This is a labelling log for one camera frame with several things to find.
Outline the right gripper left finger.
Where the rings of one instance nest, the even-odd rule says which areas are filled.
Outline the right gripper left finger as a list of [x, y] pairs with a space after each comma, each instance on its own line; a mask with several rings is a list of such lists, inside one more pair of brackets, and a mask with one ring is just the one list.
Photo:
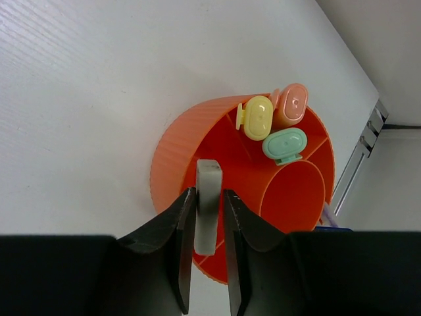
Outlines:
[[123, 249], [119, 315], [189, 312], [197, 193], [187, 188], [168, 209], [118, 239]]

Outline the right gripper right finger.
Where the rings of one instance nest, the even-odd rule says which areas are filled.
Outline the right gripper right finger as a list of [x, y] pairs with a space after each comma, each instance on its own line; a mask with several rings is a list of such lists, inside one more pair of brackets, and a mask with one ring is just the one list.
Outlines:
[[223, 221], [232, 315], [295, 315], [296, 276], [286, 235], [223, 193]]

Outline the white eraser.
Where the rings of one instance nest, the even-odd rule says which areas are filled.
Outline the white eraser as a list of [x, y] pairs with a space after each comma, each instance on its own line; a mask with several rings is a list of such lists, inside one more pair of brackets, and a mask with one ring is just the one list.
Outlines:
[[218, 161], [197, 160], [195, 187], [198, 200], [194, 250], [199, 255], [210, 256], [216, 251], [222, 175]]

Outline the green highlighter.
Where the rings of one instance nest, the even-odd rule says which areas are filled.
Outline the green highlighter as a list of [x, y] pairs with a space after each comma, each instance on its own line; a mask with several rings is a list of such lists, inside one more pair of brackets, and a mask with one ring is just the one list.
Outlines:
[[302, 159], [307, 135], [300, 128], [286, 128], [271, 133], [262, 143], [263, 153], [277, 166]]

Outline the yellow highlighter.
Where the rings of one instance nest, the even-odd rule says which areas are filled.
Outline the yellow highlighter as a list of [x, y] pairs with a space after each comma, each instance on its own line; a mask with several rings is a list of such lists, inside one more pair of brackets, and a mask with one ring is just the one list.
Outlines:
[[239, 103], [235, 118], [235, 129], [243, 129], [243, 133], [253, 141], [264, 140], [272, 127], [274, 106], [269, 98], [258, 95], [246, 104]]

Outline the orange highlighter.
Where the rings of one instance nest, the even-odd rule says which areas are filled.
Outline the orange highlighter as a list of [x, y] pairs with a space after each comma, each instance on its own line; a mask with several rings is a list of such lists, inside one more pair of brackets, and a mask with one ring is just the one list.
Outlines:
[[283, 129], [298, 124], [304, 117], [309, 93], [302, 84], [294, 83], [283, 90], [275, 89], [270, 95], [274, 112], [273, 129]]

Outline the blue gel pen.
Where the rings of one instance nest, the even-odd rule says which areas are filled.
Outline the blue gel pen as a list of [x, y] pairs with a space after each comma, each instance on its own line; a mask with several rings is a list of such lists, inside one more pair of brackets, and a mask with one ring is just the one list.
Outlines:
[[334, 227], [334, 226], [316, 226], [314, 231], [317, 232], [352, 232], [350, 228]]

